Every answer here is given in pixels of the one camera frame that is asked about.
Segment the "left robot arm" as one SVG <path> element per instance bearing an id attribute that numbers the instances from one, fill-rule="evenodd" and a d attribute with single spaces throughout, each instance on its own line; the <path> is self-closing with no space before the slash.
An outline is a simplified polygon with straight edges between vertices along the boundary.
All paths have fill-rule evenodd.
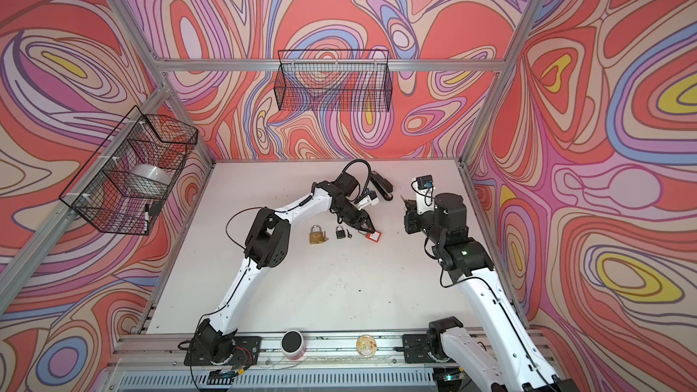
<path id="1" fill-rule="evenodd" d="M 370 190 L 370 163 L 355 159 L 347 163 L 336 179 L 313 183 L 310 192 L 279 209 L 260 207 L 241 245 L 244 259 L 238 273 L 218 307 L 201 315 L 192 338 L 188 340 L 184 364 L 188 367 L 224 366 L 235 354 L 242 356 L 243 368 L 256 363 L 250 350 L 236 343 L 241 308 L 246 305 L 266 272 L 286 259 L 290 234 L 296 223 L 329 212 L 338 223 L 356 232 L 374 234 L 377 230 L 367 208 L 379 203 L 377 192 Z"/>

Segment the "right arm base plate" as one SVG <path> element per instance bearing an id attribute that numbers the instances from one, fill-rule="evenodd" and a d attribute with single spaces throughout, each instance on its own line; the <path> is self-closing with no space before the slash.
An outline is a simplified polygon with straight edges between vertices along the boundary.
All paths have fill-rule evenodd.
<path id="1" fill-rule="evenodd" d="M 401 353 L 408 364 L 450 363 L 436 340 L 426 333 L 408 333 L 402 336 Z"/>

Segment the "brass padlock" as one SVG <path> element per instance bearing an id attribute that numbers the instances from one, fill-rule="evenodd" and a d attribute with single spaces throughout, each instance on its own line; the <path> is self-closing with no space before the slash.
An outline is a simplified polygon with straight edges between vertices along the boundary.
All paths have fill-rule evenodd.
<path id="1" fill-rule="evenodd" d="M 310 229 L 309 243 L 310 245 L 318 245 L 328 241 L 326 233 L 319 225 L 313 225 Z"/>

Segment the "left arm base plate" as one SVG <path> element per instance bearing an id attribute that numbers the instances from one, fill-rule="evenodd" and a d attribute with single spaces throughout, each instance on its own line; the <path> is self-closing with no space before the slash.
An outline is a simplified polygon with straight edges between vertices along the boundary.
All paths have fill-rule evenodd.
<path id="1" fill-rule="evenodd" d="M 261 336 L 225 335 L 215 339 L 196 336 L 180 342 L 178 348 L 185 352 L 186 366 L 250 368 L 258 363 L 261 343 Z"/>

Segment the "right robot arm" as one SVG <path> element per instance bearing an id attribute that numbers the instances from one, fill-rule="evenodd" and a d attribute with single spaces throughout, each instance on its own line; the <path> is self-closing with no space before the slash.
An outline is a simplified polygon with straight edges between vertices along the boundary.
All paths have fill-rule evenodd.
<path id="1" fill-rule="evenodd" d="M 419 194 L 406 200 L 404 226 L 421 233 L 428 257 L 450 278 L 444 289 L 459 290 L 474 310 L 489 341 L 484 350 L 455 317 L 428 324 L 422 351 L 437 362 L 453 361 L 482 391 L 576 391 L 547 361 L 506 297 L 488 250 L 469 234 L 468 210 L 462 196 Z"/>

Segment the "red padlock with keys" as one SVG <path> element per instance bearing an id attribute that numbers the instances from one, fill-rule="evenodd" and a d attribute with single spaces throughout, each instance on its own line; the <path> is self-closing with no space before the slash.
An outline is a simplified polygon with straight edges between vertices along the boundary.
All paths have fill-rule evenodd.
<path id="1" fill-rule="evenodd" d="M 365 234 L 365 238 L 373 242 L 379 242 L 381 238 L 381 232 L 378 232 L 377 230 L 375 232 L 367 232 Z"/>

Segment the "small black padlock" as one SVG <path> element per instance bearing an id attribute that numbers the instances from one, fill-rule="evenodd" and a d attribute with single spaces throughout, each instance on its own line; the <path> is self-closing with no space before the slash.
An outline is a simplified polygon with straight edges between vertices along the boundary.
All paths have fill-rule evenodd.
<path id="1" fill-rule="evenodd" d="M 351 239 L 352 234 L 348 229 L 345 229 L 343 226 L 339 225 L 336 230 L 335 230 L 335 235 L 338 240 L 344 240 L 344 239 Z"/>

